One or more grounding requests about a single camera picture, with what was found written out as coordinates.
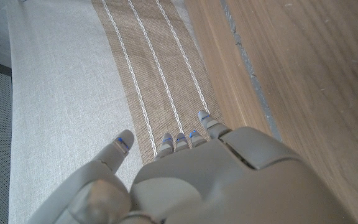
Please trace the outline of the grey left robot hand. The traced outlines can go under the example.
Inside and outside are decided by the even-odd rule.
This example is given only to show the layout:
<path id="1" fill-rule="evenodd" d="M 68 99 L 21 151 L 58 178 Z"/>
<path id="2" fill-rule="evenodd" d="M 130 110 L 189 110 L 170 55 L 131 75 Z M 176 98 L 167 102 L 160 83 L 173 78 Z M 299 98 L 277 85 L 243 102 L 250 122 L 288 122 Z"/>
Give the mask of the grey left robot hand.
<path id="1" fill-rule="evenodd" d="M 250 127 L 198 113 L 210 135 L 166 134 L 127 189 L 116 173 L 134 143 L 119 133 L 70 175 L 31 223 L 354 223 L 293 150 Z"/>

